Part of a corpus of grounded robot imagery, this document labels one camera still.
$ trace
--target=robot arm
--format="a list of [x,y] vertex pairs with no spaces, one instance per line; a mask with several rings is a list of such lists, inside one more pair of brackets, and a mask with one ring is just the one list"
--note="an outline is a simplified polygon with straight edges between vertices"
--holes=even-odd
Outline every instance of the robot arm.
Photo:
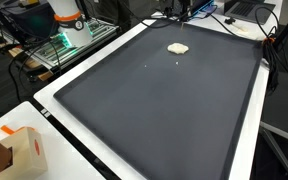
[[67,47],[81,47],[89,44],[93,37],[75,0],[48,0],[59,23],[59,32],[66,39]]

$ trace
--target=cardboard box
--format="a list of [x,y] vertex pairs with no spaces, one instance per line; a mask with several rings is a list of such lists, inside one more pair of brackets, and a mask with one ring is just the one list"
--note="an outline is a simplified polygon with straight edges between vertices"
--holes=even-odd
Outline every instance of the cardboard box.
[[0,173],[0,180],[34,180],[47,171],[42,139],[38,132],[23,128],[0,143],[13,151],[13,164]]

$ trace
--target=dark floor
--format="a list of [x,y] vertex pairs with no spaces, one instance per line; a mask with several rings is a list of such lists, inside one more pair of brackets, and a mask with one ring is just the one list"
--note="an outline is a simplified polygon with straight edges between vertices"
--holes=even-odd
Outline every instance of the dark floor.
[[[152,1],[136,1],[132,4],[131,8],[139,16],[147,16],[154,12],[154,6],[156,2]],[[13,109],[18,105],[14,85],[7,73],[7,67],[10,62],[10,58],[0,54],[0,117]],[[18,71],[13,67],[12,72],[14,73],[16,79],[18,79]],[[47,82],[35,82],[29,83],[26,81],[24,75],[22,75],[24,86],[29,90],[25,91],[21,86],[20,93],[23,100],[32,101],[32,95],[39,89],[47,85]],[[281,149],[284,151],[286,157],[288,158],[288,140],[275,136]],[[256,153],[254,156],[253,171],[251,179],[254,180],[287,180],[288,176],[285,174],[285,170],[282,168],[280,163],[277,161],[276,157],[265,143],[263,138],[259,135],[256,147]]]

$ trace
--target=black mat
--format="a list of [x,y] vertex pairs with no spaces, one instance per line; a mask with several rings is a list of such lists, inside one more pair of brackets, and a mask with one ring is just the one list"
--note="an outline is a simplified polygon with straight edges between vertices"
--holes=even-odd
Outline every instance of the black mat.
[[180,26],[146,29],[55,98],[148,179],[228,179],[261,52]]

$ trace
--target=white table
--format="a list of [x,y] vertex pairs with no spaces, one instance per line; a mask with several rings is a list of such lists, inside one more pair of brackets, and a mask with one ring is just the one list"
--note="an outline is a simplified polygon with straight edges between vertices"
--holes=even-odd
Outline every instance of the white table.
[[[48,171],[37,180],[105,178],[29,103],[24,102],[0,118],[0,127],[35,128],[42,135]],[[0,130],[0,140],[8,135]]]
[[[267,2],[275,2],[276,7],[274,12],[279,17],[282,0],[267,0]],[[225,17],[219,14],[215,16],[222,22]],[[147,20],[145,23],[152,24],[154,21]],[[249,33],[252,39],[258,39],[262,36],[262,32],[258,29],[256,24],[248,22],[240,22],[244,27],[255,30],[254,33]],[[221,25],[219,25],[211,17],[203,20],[196,20],[190,22],[195,26],[200,26],[208,29],[213,29],[223,33],[227,33]],[[270,29],[276,25],[275,20],[271,16],[265,25],[264,29]],[[105,145],[98,137],[81,124],[73,115],[71,115],[63,106],[58,103],[53,95],[63,86],[71,82],[73,79],[81,75],[83,72],[91,68],[97,62],[108,56],[114,50],[122,46],[124,43],[132,39],[138,33],[143,31],[146,27],[142,24],[137,25],[129,32],[125,33],[114,42],[110,43],[96,54],[92,55],[81,64],[58,78],[56,81],[39,91],[34,95],[34,98],[42,104],[55,118],[57,118],[69,131],[71,131],[87,148],[92,151],[101,161],[103,161],[114,173],[122,179],[144,179],[135,169],[127,164],[121,157],[113,152],[107,145]],[[248,110],[245,116],[244,124],[241,130],[240,139],[237,145],[232,169],[230,173],[231,180],[246,180],[249,179],[253,156],[255,151],[256,139],[259,129],[261,112],[266,91],[266,84],[268,80],[268,69],[261,64],[254,84],[253,92],[250,98]]]

